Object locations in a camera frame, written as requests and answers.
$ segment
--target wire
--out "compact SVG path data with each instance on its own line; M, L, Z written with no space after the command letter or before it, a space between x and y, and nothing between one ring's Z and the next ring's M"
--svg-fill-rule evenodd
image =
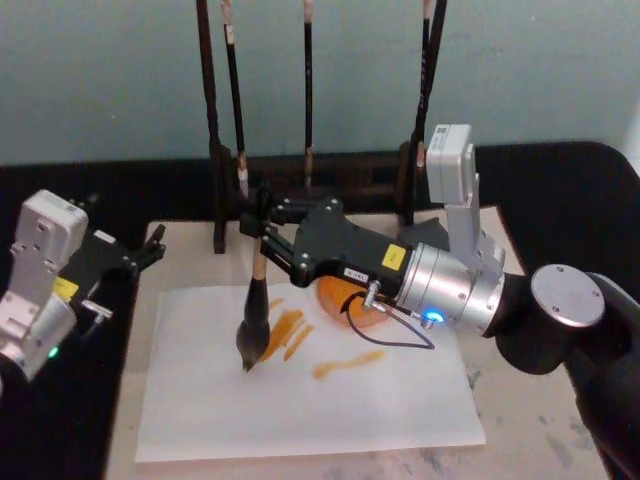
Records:
M351 329L360 337L363 338L364 340L366 340L367 342L371 342L371 343L375 343L376 345L383 345L386 347L407 347L407 348L421 348L424 350L433 350L435 347L435 345L433 344L433 342L431 340L429 340L426 336L424 336L422 333L420 333L413 325L411 325L409 322L396 317L395 315L393 315L392 313L389 313L389 316L394 319L396 322L398 322L399 324L401 324L403 327L411 330L417 337L419 337L422 341L424 341L424 344L422 343L408 343L408 342L385 342L383 340L377 340L375 338L371 338L368 335L365 335L364 333L362 333L362 331L356 326L355 323L353 323L353 319L351 318L351 313L349 312L349 307L351 306L351 303L357 298L357 297L362 297L364 298L365 294L364 292L356 292L354 294L352 294L351 296L349 296L349 298L347 298L345 300L345 302L342 304L342 308L340 309L340 313L346 313L347 314L347 320L349 322L349 325L351 326ZM388 301L381 299L382 303L389 305L389 306L393 306L391 303L389 303Z

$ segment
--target paper sheet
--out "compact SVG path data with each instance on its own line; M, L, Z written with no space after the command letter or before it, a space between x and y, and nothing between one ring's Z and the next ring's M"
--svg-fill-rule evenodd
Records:
M435 350L379 347L330 319L315 288L271 285L270 299L283 299L271 311L272 329L299 309L313 331L289 360L282 348L243 373L235 334L245 295L246 287L161 295L137 462L485 443L449 326L427 332ZM417 340L393 320L367 333ZM378 350L384 354L372 363L313 376L318 364Z

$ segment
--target blue led light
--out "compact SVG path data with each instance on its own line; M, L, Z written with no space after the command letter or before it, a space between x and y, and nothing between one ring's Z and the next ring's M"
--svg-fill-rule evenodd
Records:
M432 308L430 308L429 310L425 310L422 316L427 320L430 320L435 323L444 322L444 315L442 315L442 313L440 313L438 310L434 310Z

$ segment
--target black tabletop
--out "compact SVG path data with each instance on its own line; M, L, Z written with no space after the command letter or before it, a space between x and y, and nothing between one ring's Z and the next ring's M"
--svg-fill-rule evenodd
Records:
M640 298L640 179L620 153L579 142L485 146L476 159L480 201L500 207L528 272L567 263ZM133 248L151 220L211 219L209 171L204 159L1 168L0 287L20 204L39 188L66 198L99 193L92 223ZM73 366L38 379L40 393L28 400L35 408L0 405L0 467L21 473L7 478L102 478L132 297L123 295L112 328Z

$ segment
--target round joint cap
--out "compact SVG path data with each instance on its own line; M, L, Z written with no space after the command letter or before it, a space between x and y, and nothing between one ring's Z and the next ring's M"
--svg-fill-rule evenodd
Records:
M573 328L595 325L604 315L604 297L584 272L568 265L546 265L531 279L536 303L551 318Z

